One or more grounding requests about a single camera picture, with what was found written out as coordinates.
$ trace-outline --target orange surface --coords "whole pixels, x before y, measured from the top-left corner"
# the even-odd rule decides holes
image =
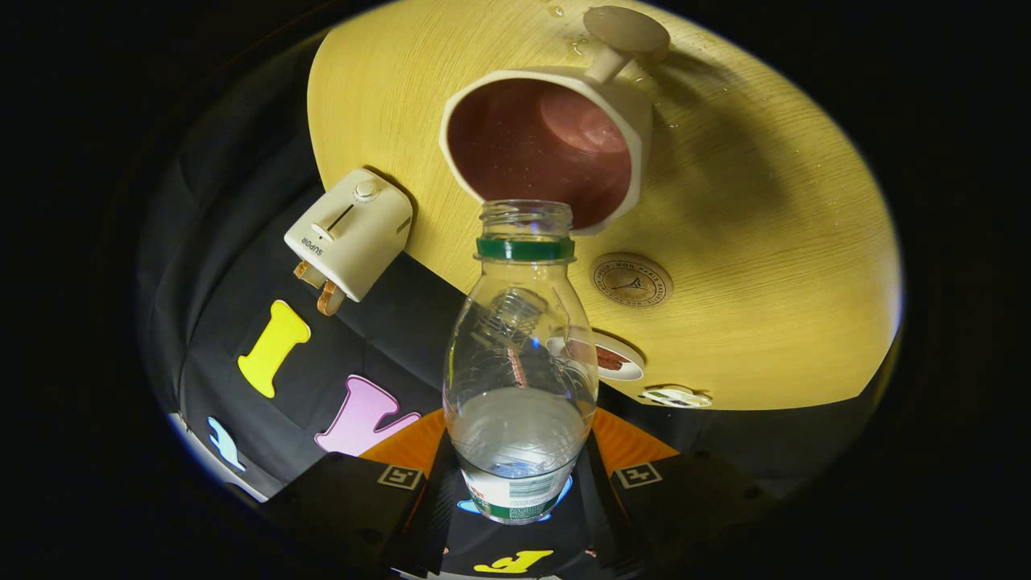
[[[594,437],[598,440],[601,463],[605,465],[605,473],[609,477],[620,468],[658,462],[679,454],[677,450],[604,409],[595,412]]]
[[[430,477],[437,446],[444,435],[444,412],[438,409],[388,438],[360,457],[380,464],[423,470]]]

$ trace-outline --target letter cutout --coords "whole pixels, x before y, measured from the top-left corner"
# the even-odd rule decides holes
[[[573,476],[569,476],[566,479],[566,484],[562,486],[562,491],[559,492],[559,499],[555,501],[555,505],[556,506],[558,506],[559,504],[562,503],[562,499],[566,497],[566,493],[569,493],[569,488],[572,487],[572,486],[573,486]],[[460,510],[465,510],[465,511],[469,512],[470,514],[479,514],[479,510],[476,509],[476,504],[474,504],[472,502],[472,500],[463,500],[463,501],[459,502],[458,503],[458,508]],[[548,513],[546,516],[538,519],[537,521],[535,521],[533,523],[540,523],[542,521],[547,521],[550,519],[552,519],[552,514],[551,513]]]
[[[236,361],[243,378],[268,399],[275,397],[272,378],[294,345],[307,343],[311,338],[311,330],[287,303],[276,301],[270,310],[272,318],[251,349],[251,354]]]
[[[207,438],[211,440],[211,444],[219,449],[219,453],[222,455],[222,458],[225,459],[227,464],[237,470],[240,470],[241,472],[247,471],[247,469],[243,467],[243,464],[240,464],[240,457],[236,453],[236,442],[233,441],[233,438],[229,437],[229,434],[226,433],[226,430],[222,427],[222,424],[215,421],[214,417],[208,417],[207,424],[211,425],[211,429],[214,430],[214,433],[208,435]]]
[[[516,552],[519,559],[501,558],[491,566],[477,564],[473,567],[476,572],[495,572],[498,574],[526,574],[529,568],[540,558],[555,553],[555,550],[523,550]]]
[[[315,436],[315,443],[326,451],[338,451],[355,457],[365,453],[380,441],[419,420],[419,413],[409,413],[381,430],[376,425],[388,415],[401,409],[394,396],[357,375],[347,377],[347,397],[333,424],[325,434]]]

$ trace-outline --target bottle label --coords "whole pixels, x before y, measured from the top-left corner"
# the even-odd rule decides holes
[[[462,463],[462,477],[479,510],[501,519],[525,519],[555,505],[574,462],[541,476],[506,479]]]

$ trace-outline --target brand logo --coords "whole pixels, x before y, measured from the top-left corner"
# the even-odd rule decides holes
[[[672,293],[669,274],[659,264],[634,253],[607,253],[591,268],[595,287],[608,300],[628,307],[654,307]]]
[[[307,237],[302,239],[301,243],[303,243],[308,249],[314,251],[317,255],[322,255],[322,247],[315,245],[314,242],[308,239]]]
[[[572,486],[573,486],[573,477],[569,476],[568,478],[566,478],[566,484],[564,486],[562,486],[562,491],[559,493],[559,499],[555,501],[555,505],[556,506],[558,506],[559,504],[562,503],[562,499],[566,497],[566,493],[569,493],[569,488],[572,487]],[[483,493],[476,491],[475,489],[472,489],[471,487],[469,489],[472,490],[472,492],[475,493],[476,497],[479,498],[480,500],[484,499],[484,494]],[[473,503],[472,500],[463,500],[463,501],[459,502],[458,503],[458,508],[460,510],[469,512],[470,514],[478,514],[479,513],[479,510],[476,509],[476,505]],[[538,519],[537,521],[547,521],[550,519],[552,519],[552,514],[547,514],[546,516]]]

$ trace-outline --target water droplet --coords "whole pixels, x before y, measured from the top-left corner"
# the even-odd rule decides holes
[[[588,44],[588,43],[589,43],[588,39],[581,37],[581,38],[577,38],[576,40],[570,40],[569,42],[566,43],[566,47],[568,47],[573,53],[576,53],[577,55],[579,55],[579,56],[583,57],[584,56],[584,52],[580,48],[584,47],[584,44]]]

